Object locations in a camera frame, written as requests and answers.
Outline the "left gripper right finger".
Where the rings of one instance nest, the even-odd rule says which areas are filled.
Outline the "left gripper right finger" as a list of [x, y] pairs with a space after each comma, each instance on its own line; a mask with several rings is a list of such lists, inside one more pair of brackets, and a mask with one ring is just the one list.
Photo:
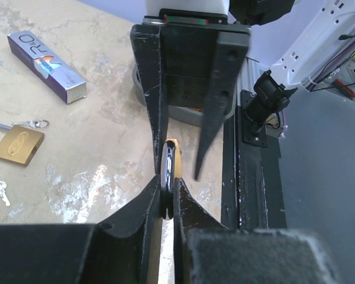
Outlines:
[[176, 283], [338, 283], [327, 245], [307, 230], [230, 230], [174, 184]]

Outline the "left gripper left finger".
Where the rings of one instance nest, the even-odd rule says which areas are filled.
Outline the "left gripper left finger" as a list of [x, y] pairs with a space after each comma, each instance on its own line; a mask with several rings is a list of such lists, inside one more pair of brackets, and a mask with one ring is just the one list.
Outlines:
[[0, 225], [0, 283], [157, 283], [160, 176], [97, 224]]

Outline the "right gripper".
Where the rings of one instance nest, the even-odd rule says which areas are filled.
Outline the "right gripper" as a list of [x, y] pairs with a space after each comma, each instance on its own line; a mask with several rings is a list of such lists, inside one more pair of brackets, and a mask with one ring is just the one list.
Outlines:
[[250, 30], [220, 14], [161, 9], [130, 32], [153, 141], [154, 170], [161, 172], [168, 107], [203, 108], [194, 179], [225, 121], [249, 50]]

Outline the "small brass padlock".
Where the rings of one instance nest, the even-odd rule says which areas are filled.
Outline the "small brass padlock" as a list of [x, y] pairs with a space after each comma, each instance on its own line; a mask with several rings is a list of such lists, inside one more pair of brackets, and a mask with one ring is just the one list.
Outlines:
[[161, 214], [165, 220], [173, 218], [173, 193], [176, 178], [182, 177], [182, 156], [178, 140], [168, 138], [163, 145], [160, 171]]

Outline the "large brass padlock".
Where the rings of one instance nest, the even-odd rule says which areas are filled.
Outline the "large brass padlock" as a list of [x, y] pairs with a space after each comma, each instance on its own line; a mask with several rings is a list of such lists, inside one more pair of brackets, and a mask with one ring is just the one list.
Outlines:
[[0, 129], [7, 132], [0, 141], [0, 159], [28, 166], [45, 138], [40, 129], [49, 125], [47, 120], [0, 124]]

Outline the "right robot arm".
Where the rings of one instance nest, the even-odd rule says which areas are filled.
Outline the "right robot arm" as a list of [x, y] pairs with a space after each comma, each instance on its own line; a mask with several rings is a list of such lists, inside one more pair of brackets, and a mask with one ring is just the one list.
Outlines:
[[[159, 174], [169, 107], [203, 110], [195, 174], [234, 102], [247, 56], [250, 27], [290, 13], [294, 1], [147, 1], [146, 15], [130, 32], [135, 66], [153, 137]], [[251, 130], [286, 107], [317, 60], [355, 23], [355, 1], [323, 1], [321, 9], [286, 53], [254, 85], [246, 109]]]

